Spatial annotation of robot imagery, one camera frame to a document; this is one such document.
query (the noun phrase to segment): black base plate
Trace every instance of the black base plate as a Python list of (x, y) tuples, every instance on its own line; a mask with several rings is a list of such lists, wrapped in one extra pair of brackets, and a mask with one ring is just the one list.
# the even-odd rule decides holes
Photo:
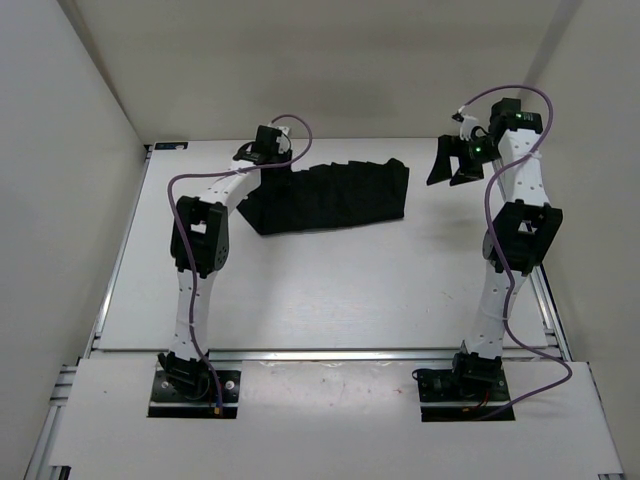
[[(420, 407), (423, 422), (474, 421), (500, 408), (500, 405), (475, 408), (475, 405), (479, 405), (485, 400), (487, 392), (461, 392), (460, 388), (453, 383), (453, 373), (451, 369), (418, 369), (414, 372), (414, 378), (418, 382), (420, 402), (422, 404), (429, 404)], [(504, 403), (510, 400), (509, 388), (504, 372), (500, 373), (497, 385), (490, 389), (488, 393), (488, 403)], [(452, 403), (460, 403), (460, 405), (450, 405)], [(508, 408), (487, 419), (487, 421), (503, 420), (515, 420), (512, 408)]]
[[(222, 413), (215, 406), (218, 395), (214, 385), (200, 398), (187, 398), (171, 385), (164, 370), (158, 367), (153, 377), (147, 416), (155, 418), (236, 418), (240, 397), (240, 371), (217, 370), (217, 373), (222, 385)], [(229, 381), (234, 384), (232, 389), (225, 387)]]

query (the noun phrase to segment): black mounting plate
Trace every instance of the black mounting plate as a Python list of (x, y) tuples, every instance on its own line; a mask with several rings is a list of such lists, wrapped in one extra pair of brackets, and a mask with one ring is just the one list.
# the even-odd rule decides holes
[(240, 398), (239, 370), (217, 370), (222, 386), (222, 415), (217, 412), (218, 398), (215, 385), (211, 385), (207, 392), (197, 399), (185, 397), (176, 390), (167, 379), (161, 367), (156, 368), (149, 399), (148, 417), (154, 418), (224, 418), (233, 419), (238, 415), (238, 400)]
[[(500, 408), (501, 405), (495, 405), (495, 403), (504, 404), (511, 399), (504, 371), (500, 372), (495, 387), (488, 391), (489, 398), (487, 403), (494, 403), (494, 405), (486, 405), (480, 408), (474, 408), (474, 406), (480, 404), (486, 398), (487, 392), (463, 395), (460, 388), (453, 382), (451, 369), (431, 370), (421, 368), (414, 372), (414, 378), (418, 382), (423, 422), (475, 421)], [(513, 408), (508, 408), (487, 419), (487, 421), (503, 420), (515, 420)]]

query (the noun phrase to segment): cable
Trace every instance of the cable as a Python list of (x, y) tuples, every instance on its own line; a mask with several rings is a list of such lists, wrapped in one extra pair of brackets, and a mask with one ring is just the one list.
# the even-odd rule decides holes
[(203, 353), (202, 349), (200, 348), (200, 345), (198, 345), (195, 329), (193, 326), (194, 308), (195, 308), (196, 294), (197, 294), (197, 288), (198, 288), (198, 273), (196, 271), (196, 261), (193, 256), (193, 250), (191, 249), (191, 245), (189, 245), (189, 237), (187, 236), (187, 232), (184, 228), (184, 225), (182, 225), (182, 221), (180, 220), (180, 215), (176, 207), (176, 201), (173, 196), (173, 186), (179, 180), (184, 180), (187, 178), (224, 178), (224, 177), (230, 177), (232, 175), (237, 175), (238, 173), (248, 173), (254, 170), (267, 170), (272, 168), (285, 168), (290, 165), (293, 165), (295, 162), (297, 162), (302, 157), (304, 157), (307, 154), (307, 152), (311, 149), (311, 145), (313, 143), (313, 133), (311, 132), (311, 127), (307, 122), (305, 122), (299, 116), (293, 115), (291, 113), (278, 115), (276, 118), (271, 120), (270, 123), (277, 122), (278, 120), (281, 120), (283, 118), (293, 118), (299, 121), (307, 130), (307, 134), (308, 134), (307, 146), (302, 150), (302, 152), (300, 152), (300, 154), (296, 155), (288, 162), (274, 163), (274, 164), (267, 164), (267, 165), (255, 165), (252, 167), (239, 168), (238, 170), (228, 170), (225, 172), (183, 173), (181, 175), (176, 175), (175, 177), (173, 177), (171, 180), (169, 180), (169, 183), (167, 184), (167, 197), (169, 199), (169, 207), (171, 208), (171, 213), (173, 214), (176, 227), (178, 228), (178, 233), (180, 234), (180, 238), (182, 240), (182, 243), (184, 244), (184, 249), (187, 254), (187, 259), (189, 260), (189, 268), (191, 268), (191, 278), (192, 278), (193, 288), (191, 289), (191, 299), (189, 301), (189, 336), (191, 337), (191, 342), (193, 343), (193, 347), (195, 348), (196, 353), (198, 354), (198, 357), (200, 357), (200, 360), (204, 362), (204, 364), (207, 366), (207, 368), (211, 372), (211, 375), (213, 376), (213, 380), (216, 384), (216, 392), (218, 395), (218, 398), (216, 398), (216, 407), (219, 408), (220, 411), (222, 411), (222, 386), (220, 385), (220, 378), (218, 377), (218, 372), (216, 372), (215, 367), (211, 364), (207, 355)]
[(531, 147), (531, 150), (522, 158), (520, 158), (519, 160), (516, 160), (515, 162), (512, 162), (508, 165), (503, 166), (502, 168), (500, 168), (497, 172), (495, 172), (493, 174), (493, 176), (489, 179), (489, 183), (487, 184), (487, 188), (484, 192), (484, 212), (485, 212), (485, 220), (487, 222), (487, 228), (489, 230), (489, 236), (491, 237), (491, 241), (493, 242), (493, 247), (496, 250), (496, 254), (498, 255), (498, 258), (500, 259), (500, 263), (503, 265), (504, 267), (504, 271), (507, 274), (507, 277), (509, 278), (509, 289), (507, 290), (507, 295), (505, 297), (505, 301), (504, 301), (504, 306), (502, 309), (502, 316), (503, 316), (503, 323), (504, 323), (504, 329), (507, 332), (507, 334), (509, 335), (509, 337), (511, 337), (511, 340), (513, 340), (515, 342), (516, 345), (518, 345), (520, 348), (523, 348), (535, 355), (538, 355), (542, 358), (546, 358), (548, 360), (553, 360), (554, 362), (562, 365), (566, 370), (567, 370), (567, 374), (560, 380), (550, 383), (549, 385), (546, 385), (544, 387), (535, 389), (529, 393), (525, 393), (524, 395), (521, 395), (519, 397), (517, 397), (514, 400), (511, 400), (510, 402), (506, 403), (505, 405), (497, 408), (496, 410), (492, 411), (491, 413), (484, 415), (480, 418), (478, 418), (477, 420), (485, 420), (487, 418), (491, 418), (495, 415), (498, 415), (500, 413), (502, 413), (503, 411), (511, 408), (513, 405), (515, 405), (516, 403), (519, 403), (523, 400), (526, 400), (527, 398), (533, 397), (534, 395), (538, 395), (539, 393), (542, 392), (546, 392), (548, 390), (551, 390), (552, 388), (555, 388), (559, 385), (562, 385), (563, 383), (568, 382), (571, 377), (573, 376), (573, 370), (571, 369), (571, 366), (565, 362), (563, 359), (561, 358), (556, 358), (552, 355), (549, 355), (548, 353), (542, 352), (540, 350), (537, 350), (533, 347), (530, 347), (528, 345), (526, 345), (525, 343), (523, 343), (522, 341), (520, 341), (515, 335), (514, 333), (511, 331), (511, 327), (509, 326), (509, 304), (511, 302), (511, 295), (513, 293), (513, 290), (515, 289), (516, 286), (516, 282), (515, 282), (515, 278), (513, 276), (513, 272), (511, 271), (511, 268), (509, 267), (509, 262), (507, 262), (507, 258), (502, 250), (502, 247), (500, 246), (500, 242), (498, 241), (498, 236), (496, 234), (495, 228), (493, 226), (493, 220), (491, 217), (491, 189), (493, 188), (493, 185), (498, 181), (498, 179), (500, 178), (500, 175), (502, 175), (504, 172), (506, 172), (508, 169), (510, 168), (514, 168), (517, 167), (518, 165), (523, 164), (524, 162), (526, 162), (527, 160), (529, 160), (533, 154), (538, 150), (538, 148), (540, 147), (540, 145), (542, 144), (542, 142), (544, 142), (544, 140), (547, 138), (547, 135), (549, 134), (549, 131), (551, 130), (551, 126), (553, 125), (553, 103), (551, 102), (551, 99), (549, 98), (549, 96), (544, 93), (542, 90), (536, 88), (536, 87), (530, 87), (528, 85), (519, 85), (519, 84), (510, 84), (510, 85), (501, 85), (499, 87), (494, 87), (494, 88), (490, 88), (489, 90), (485, 90), (484, 92), (479, 93), (478, 95), (476, 95), (475, 97), (471, 98), (468, 102), (466, 102), (464, 105), (462, 105), (462, 107), (460, 107), (458, 109), (458, 113), (461, 113), (466, 107), (468, 107), (469, 105), (471, 105), (472, 103), (474, 103), (476, 100), (478, 100), (479, 98), (482, 98), (486, 95), (489, 95), (490, 93), (493, 92), (497, 92), (499, 90), (507, 90), (507, 89), (512, 89), (512, 88), (517, 88), (517, 89), (522, 89), (522, 90), (529, 90), (531, 92), (534, 92), (536, 94), (538, 94), (540, 97), (542, 97), (542, 99), (545, 101), (545, 103), (547, 104), (547, 108), (549, 110), (549, 117), (547, 120), (547, 126), (546, 128), (542, 131), (542, 134), (540, 135), (540, 138), (538, 138), (538, 141), (533, 145), (533, 147)]

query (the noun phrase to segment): gray wall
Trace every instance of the gray wall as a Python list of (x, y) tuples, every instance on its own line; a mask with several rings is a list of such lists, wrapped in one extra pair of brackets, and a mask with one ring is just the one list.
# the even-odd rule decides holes
[(0, 2), (0, 478), (82, 353), (143, 159), (58, 4)]
[(470, 94), (525, 78), (560, 3), (61, 1), (145, 142), (248, 138), (284, 111), (318, 137), (437, 136)]
[(639, 20), (636, 0), (586, 0), (541, 81), (557, 109), (545, 184), (565, 212), (545, 265), (632, 479), (640, 479)]

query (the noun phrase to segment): black cloth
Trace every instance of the black cloth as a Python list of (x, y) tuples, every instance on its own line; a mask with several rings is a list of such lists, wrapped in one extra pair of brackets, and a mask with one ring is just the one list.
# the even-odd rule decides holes
[(263, 170), (259, 188), (238, 206), (260, 235), (353, 227), (404, 217), (409, 169), (349, 162), (309, 170)]

